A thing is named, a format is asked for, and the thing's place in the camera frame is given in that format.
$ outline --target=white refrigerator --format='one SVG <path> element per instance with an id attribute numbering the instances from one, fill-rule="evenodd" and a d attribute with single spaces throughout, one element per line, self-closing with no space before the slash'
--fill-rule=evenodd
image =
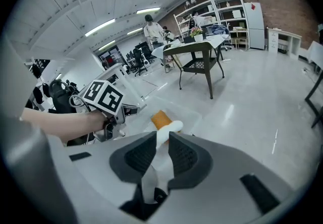
<path id="1" fill-rule="evenodd" d="M 264 50 L 264 25 L 260 3 L 244 4 L 249 25 L 250 48 Z"/>

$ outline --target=potted plant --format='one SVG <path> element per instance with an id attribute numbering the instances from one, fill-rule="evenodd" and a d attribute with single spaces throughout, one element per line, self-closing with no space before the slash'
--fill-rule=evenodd
<path id="1" fill-rule="evenodd" d="M 203 41 L 203 34 L 202 33 L 203 33 L 203 30 L 201 28 L 199 28 L 199 27 L 193 27 L 191 29 L 190 36 L 191 37 L 194 37 L 195 42 L 201 42 L 201 41 Z"/>

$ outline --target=white shelving unit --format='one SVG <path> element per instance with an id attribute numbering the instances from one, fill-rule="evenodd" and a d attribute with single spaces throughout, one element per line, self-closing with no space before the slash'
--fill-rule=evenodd
<path id="1" fill-rule="evenodd" d="M 200 4 L 197 4 L 189 9 L 186 9 L 185 11 L 181 12 L 178 15 L 174 14 L 174 18 L 175 21 L 177 23 L 178 29 L 182 35 L 182 37 L 185 37 L 188 35 L 188 30 L 182 30 L 183 28 L 186 27 L 186 24 L 189 23 L 190 20 L 190 16 L 189 14 L 192 13 L 192 11 L 198 11 L 200 9 L 203 8 L 207 8 L 208 5 L 212 5 L 213 10 L 209 11 L 209 12 L 205 12 L 200 14 L 200 16 L 212 16 L 214 15 L 217 19 L 216 23 L 227 23 L 227 22 L 233 22 L 233 21 L 245 21 L 246 22 L 246 29 L 247 29 L 247 34 L 249 35 L 249 26 L 248 26 L 248 19 L 246 17 L 242 17 L 242 18 L 231 18 L 231 19 L 224 19 L 223 17 L 223 13 L 225 12 L 231 12 L 234 10 L 242 10 L 242 12 L 244 13 L 244 15 L 246 15 L 245 13 L 245 8 L 244 8 L 244 2 L 243 0 L 240 0 L 240 4 L 239 5 L 234 5 L 234 6 L 229 6 L 229 7 L 220 7 L 220 3 L 225 3 L 228 1 L 232 1 L 232 0 L 207 0 L 205 2 L 202 2 Z"/>

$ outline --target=orange object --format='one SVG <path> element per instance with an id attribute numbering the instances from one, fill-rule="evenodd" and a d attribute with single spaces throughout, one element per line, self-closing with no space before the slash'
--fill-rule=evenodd
<path id="1" fill-rule="evenodd" d="M 156 126 L 157 130 L 172 122 L 165 112 L 161 110 L 151 118 L 151 121 Z"/>

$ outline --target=white wall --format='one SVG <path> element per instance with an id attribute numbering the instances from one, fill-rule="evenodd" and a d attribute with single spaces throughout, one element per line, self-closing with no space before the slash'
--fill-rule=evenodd
<path id="1" fill-rule="evenodd" d="M 135 49 L 135 46 L 145 42 L 146 37 L 143 34 L 135 35 L 134 37 L 131 37 L 129 39 L 126 39 L 125 41 L 121 41 L 120 43 L 117 43 L 121 54 L 123 55 L 124 59 L 126 60 L 126 54 Z"/>
<path id="2" fill-rule="evenodd" d="M 84 88 L 104 71 L 104 67 L 90 49 L 83 49 L 74 56 L 69 69 L 62 72 L 61 79 L 74 82 L 78 90 Z"/>

